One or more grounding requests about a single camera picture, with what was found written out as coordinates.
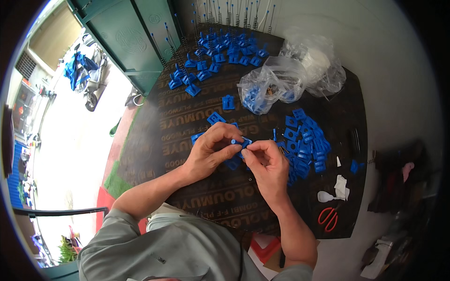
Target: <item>clear plastic bag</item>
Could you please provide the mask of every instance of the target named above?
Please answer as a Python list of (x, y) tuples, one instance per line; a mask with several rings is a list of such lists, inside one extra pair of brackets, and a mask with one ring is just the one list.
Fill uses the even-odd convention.
[(300, 28), (284, 32), (279, 56), (298, 59), (307, 75), (306, 90), (323, 97), (339, 92), (346, 80), (341, 62), (334, 56), (333, 41), (320, 35), (305, 35)]
[(268, 57), (264, 65), (241, 78), (238, 86), (242, 105), (261, 115), (269, 112), (277, 100), (297, 101), (306, 88), (306, 72), (292, 58)]

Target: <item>white cable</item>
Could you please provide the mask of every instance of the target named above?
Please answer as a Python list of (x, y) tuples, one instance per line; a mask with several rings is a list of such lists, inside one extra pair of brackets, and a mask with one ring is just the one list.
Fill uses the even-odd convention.
[(262, 17), (261, 22), (258, 24), (258, 30), (261, 27), (262, 23), (264, 22), (264, 19), (267, 17), (267, 11), (269, 10), (269, 5), (270, 5), (271, 2), (272, 2), (272, 0), (269, 0), (267, 2), (267, 7), (266, 7), (266, 9), (264, 11), (264, 17)]

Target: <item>blue cloth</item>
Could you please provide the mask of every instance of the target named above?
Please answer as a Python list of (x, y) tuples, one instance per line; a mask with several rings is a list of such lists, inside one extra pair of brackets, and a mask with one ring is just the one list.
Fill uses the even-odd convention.
[(78, 81), (78, 70), (77, 70), (77, 64), (80, 63), (87, 71), (91, 70), (97, 70), (99, 66), (95, 64), (93, 60), (90, 58), (87, 58), (85, 55), (82, 55), (80, 52), (77, 52), (72, 56), (72, 59), (66, 63), (66, 66), (64, 67), (64, 77), (67, 77), (70, 79), (70, 87), (72, 91), (75, 91), (75, 87), (77, 84), (80, 83)]

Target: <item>wire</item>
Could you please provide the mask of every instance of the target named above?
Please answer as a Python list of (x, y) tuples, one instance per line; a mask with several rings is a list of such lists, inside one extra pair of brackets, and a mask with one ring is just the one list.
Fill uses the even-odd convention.
[[(266, 7), (266, 11), (269, 9), (269, 6), (270, 6), (270, 3), (272, 2), (272, 0), (269, 0), (269, 2), (267, 2), (267, 7)], [(261, 19), (261, 22), (258, 24), (258, 30), (259, 30), (259, 28), (261, 27), (261, 24), (262, 24), (262, 22), (264, 21), (264, 19), (266, 18), (266, 16), (267, 16), (267, 12), (264, 12), (264, 17), (262, 17), (262, 19)]]

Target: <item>green artificial grass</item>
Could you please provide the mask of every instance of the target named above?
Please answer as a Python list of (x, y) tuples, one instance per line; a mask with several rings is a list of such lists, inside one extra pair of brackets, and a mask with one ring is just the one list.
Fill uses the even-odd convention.
[[(136, 116), (139, 114), (139, 111), (141, 110), (140, 106), (135, 114), (135, 117), (133, 118), (133, 121), (131, 122), (130, 128), (128, 129), (128, 134), (126, 135), (125, 142), (123, 143), (122, 151), (120, 152), (120, 158), (122, 158), (122, 153), (124, 151), (124, 148), (126, 147), (126, 143), (128, 142), (128, 137), (130, 136), (131, 129), (133, 129), (133, 126), (135, 124)], [(105, 180), (104, 187), (108, 191), (108, 193), (114, 197), (115, 199), (119, 198), (122, 193), (127, 191), (128, 189), (132, 188), (133, 186), (129, 183), (127, 183), (124, 179), (122, 179), (118, 174), (117, 170), (119, 169), (119, 161), (114, 161), (114, 164), (112, 165), (112, 170), (109, 176)]]

